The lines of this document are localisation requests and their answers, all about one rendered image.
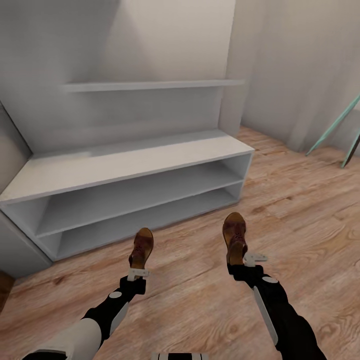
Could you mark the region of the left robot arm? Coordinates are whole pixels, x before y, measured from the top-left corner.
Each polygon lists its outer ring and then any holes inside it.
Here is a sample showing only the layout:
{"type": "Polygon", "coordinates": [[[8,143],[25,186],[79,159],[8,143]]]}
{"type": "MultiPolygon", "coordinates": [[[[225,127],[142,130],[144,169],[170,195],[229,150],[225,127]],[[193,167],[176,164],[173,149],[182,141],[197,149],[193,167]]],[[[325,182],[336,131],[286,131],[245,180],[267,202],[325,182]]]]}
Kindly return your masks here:
{"type": "Polygon", "coordinates": [[[81,320],[21,360],[92,360],[126,317],[132,298],[145,294],[147,284],[142,277],[150,275],[150,270],[130,268],[128,276],[120,279],[119,288],[106,301],[90,308],[81,320]]]}

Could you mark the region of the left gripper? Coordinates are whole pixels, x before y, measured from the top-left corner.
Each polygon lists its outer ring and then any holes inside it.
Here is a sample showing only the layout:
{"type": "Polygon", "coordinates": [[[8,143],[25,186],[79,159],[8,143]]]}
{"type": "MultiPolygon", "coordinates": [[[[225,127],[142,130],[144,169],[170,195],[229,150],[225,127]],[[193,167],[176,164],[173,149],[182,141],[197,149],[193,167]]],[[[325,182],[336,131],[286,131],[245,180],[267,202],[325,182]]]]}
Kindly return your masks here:
{"type": "Polygon", "coordinates": [[[122,277],[120,279],[119,287],[122,288],[124,286],[130,287],[132,290],[132,297],[136,294],[144,295],[146,292],[146,280],[142,277],[138,277],[135,281],[128,281],[128,277],[122,277]]]}

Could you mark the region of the sandal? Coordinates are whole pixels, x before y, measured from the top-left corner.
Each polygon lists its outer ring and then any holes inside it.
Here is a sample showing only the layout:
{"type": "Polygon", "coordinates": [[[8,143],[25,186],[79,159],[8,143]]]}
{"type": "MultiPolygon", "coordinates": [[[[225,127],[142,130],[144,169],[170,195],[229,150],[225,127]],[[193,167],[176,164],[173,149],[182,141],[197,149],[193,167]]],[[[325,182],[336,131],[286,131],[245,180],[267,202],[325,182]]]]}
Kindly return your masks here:
{"type": "Polygon", "coordinates": [[[154,248],[154,237],[150,229],[142,228],[135,236],[133,252],[128,258],[132,269],[145,269],[145,264],[154,248]]]}
{"type": "Polygon", "coordinates": [[[239,212],[231,213],[224,221],[222,234],[227,246],[226,262],[233,265],[243,265],[244,256],[248,252],[245,241],[246,222],[239,212]]]}

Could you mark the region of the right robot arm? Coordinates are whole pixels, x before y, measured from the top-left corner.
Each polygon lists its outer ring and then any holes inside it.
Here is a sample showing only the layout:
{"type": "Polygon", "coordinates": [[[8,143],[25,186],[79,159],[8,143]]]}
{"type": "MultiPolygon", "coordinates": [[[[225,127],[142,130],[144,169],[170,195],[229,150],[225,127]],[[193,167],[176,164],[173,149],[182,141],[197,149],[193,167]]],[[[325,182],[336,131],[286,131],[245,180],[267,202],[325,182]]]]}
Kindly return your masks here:
{"type": "Polygon", "coordinates": [[[228,272],[237,281],[246,281],[253,289],[255,301],[282,360],[327,360],[317,345],[309,322],[298,315],[288,303],[280,282],[264,274],[264,268],[255,262],[267,262],[264,253],[246,253],[244,264],[227,264],[228,272]]]}

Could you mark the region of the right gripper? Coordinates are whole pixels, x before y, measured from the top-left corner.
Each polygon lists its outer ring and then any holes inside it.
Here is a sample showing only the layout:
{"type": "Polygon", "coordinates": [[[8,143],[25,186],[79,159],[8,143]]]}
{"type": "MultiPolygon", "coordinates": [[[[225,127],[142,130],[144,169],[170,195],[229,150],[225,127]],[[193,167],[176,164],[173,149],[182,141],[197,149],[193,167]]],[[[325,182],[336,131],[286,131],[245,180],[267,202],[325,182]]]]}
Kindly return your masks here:
{"type": "Polygon", "coordinates": [[[245,266],[244,264],[230,265],[228,263],[227,268],[228,268],[229,274],[233,275],[233,278],[237,282],[246,281],[247,284],[249,283],[249,277],[252,273],[258,272],[258,273],[264,274],[264,268],[259,264],[256,264],[255,267],[248,267],[248,266],[245,266]]]}

